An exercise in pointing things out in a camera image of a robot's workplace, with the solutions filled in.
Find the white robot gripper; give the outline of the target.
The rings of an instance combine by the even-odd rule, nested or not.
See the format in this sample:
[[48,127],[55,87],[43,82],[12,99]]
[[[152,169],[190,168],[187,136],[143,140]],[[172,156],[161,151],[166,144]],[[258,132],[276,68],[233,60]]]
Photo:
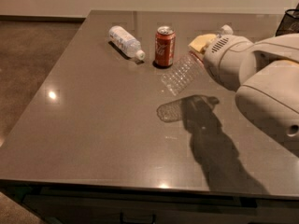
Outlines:
[[198,53],[206,51],[203,63],[208,74],[225,89],[236,91],[241,64],[252,45],[244,36],[206,34],[197,36],[189,48]]

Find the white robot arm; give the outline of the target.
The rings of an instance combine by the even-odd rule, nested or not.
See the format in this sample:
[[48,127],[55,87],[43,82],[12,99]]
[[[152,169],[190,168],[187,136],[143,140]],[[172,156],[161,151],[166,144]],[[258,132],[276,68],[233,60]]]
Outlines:
[[215,82],[235,92],[247,120],[299,155],[299,34],[255,43],[239,35],[199,35],[189,48]]

